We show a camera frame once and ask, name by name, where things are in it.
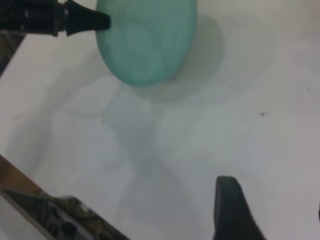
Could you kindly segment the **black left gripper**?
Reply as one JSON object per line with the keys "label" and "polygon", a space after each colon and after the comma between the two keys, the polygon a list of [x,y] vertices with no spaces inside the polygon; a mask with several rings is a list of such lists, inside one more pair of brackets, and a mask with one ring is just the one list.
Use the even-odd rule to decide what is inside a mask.
{"label": "black left gripper", "polygon": [[111,17],[84,7],[73,0],[2,0],[0,31],[19,34],[67,36],[111,28]]}

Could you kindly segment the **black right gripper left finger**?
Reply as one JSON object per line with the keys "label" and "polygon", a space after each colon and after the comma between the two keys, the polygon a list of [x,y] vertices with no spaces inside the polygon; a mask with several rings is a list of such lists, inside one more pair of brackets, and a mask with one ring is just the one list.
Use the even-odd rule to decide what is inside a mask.
{"label": "black right gripper left finger", "polygon": [[218,176],[215,183],[214,240],[264,240],[240,183],[232,176]]}

